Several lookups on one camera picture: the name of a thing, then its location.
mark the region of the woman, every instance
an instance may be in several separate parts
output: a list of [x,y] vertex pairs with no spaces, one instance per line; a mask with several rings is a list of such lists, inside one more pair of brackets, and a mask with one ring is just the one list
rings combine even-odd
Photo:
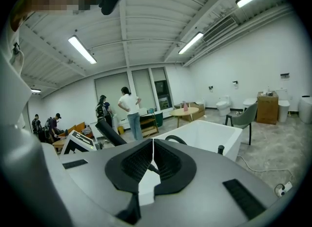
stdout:
[[123,96],[119,99],[118,106],[128,112],[128,121],[135,140],[142,140],[140,115],[137,109],[137,104],[141,99],[132,95],[127,87],[123,87],[121,92]]
[[108,102],[106,102],[106,97],[105,95],[101,95],[99,98],[99,102],[96,106],[96,112],[97,112],[97,121],[99,122],[103,118],[106,120],[107,124],[112,126],[112,114],[113,111],[111,109],[111,106]]

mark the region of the bottle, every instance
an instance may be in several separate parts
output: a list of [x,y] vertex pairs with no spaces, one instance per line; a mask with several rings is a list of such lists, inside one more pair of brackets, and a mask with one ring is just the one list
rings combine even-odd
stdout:
[[183,106],[183,110],[186,112],[188,110],[187,104],[185,103],[185,101],[183,101],[184,106]]

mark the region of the white ceiling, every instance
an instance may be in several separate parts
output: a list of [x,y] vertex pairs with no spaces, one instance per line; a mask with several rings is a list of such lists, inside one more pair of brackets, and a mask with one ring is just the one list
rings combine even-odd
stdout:
[[[178,51],[197,32],[206,32],[231,15],[238,26],[285,5],[286,0],[254,0],[238,8],[236,0],[122,0],[109,16],[97,6],[77,15],[34,13],[24,23],[20,47],[22,77],[43,95],[74,81],[138,64],[187,62],[203,41],[185,54]],[[72,35],[91,51],[90,64],[68,42]]]

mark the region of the black cable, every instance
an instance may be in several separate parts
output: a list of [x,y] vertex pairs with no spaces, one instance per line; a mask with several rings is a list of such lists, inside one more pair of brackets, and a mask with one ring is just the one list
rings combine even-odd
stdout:
[[277,196],[278,196],[278,194],[276,193],[276,188],[277,188],[279,185],[282,186],[282,189],[283,189],[283,190],[285,189],[285,186],[284,186],[283,184],[277,184],[277,186],[275,186],[275,188],[274,188],[274,192],[275,192],[275,194],[276,194]]

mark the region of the bathtub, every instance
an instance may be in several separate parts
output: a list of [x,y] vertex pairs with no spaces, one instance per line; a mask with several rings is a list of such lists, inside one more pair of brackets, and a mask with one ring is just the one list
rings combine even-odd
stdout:
[[223,145],[223,155],[235,162],[240,147],[242,129],[196,120],[153,139],[165,139],[169,135],[180,137],[189,146],[216,153],[218,146]]
[[[169,135],[176,135],[189,146],[216,153],[219,145],[223,145],[223,155],[235,162],[240,147],[241,134],[242,129],[239,128],[196,120],[152,139],[165,139]],[[154,187],[158,184],[160,184],[159,175],[147,170],[138,186],[140,206],[154,202]]]

